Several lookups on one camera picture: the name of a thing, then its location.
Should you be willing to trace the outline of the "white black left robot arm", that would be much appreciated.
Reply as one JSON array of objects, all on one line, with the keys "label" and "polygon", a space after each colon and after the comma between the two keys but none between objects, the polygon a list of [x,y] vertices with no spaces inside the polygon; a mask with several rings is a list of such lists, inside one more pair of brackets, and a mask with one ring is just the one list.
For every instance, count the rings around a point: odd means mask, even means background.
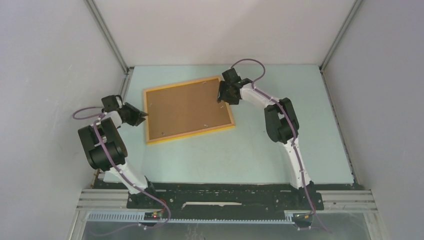
[{"label": "white black left robot arm", "polygon": [[152,182],[126,161],[128,150],[118,131],[123,124],[139,126],[148,114],[124,102],[121,95],[105,96],[101,102],[101,113],[95,116],[94,123],[77,131],[86,159],[94,170],[118,178],[128,189],[132,203],[153,208],[158,194]]}]

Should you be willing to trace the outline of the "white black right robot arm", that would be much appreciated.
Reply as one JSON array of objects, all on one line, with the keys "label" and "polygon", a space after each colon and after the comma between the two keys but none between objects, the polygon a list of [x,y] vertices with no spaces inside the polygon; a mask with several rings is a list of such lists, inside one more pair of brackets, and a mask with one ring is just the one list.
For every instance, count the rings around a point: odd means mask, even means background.
[{"label": "white black right robot arm", "polygon": [[278,99],[265,93],[252,80],[242,79],[234,68],[224,71],[222,77],[217,102],[238,105],[243,100],[263,110],[268,137],[281,145],[287,154],[290,185],[294,189],[300,189],[291,194],[291,204],[297,209],[304,209],[311,202],[311,196],[306,190],[312,180],[300,151],[300,124],[291,100],[287,97]]}]

